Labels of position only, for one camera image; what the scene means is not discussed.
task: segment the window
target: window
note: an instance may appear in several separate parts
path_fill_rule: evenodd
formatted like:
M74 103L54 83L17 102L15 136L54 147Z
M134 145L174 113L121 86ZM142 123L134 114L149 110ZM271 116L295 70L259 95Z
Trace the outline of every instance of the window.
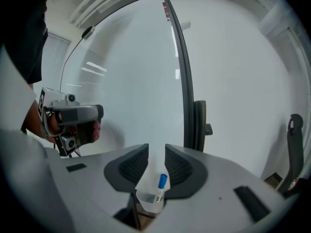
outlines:
M65 56L70 41L49 33L42 54L42 81L34 84L34 92L39 100L42 87L60 89Z

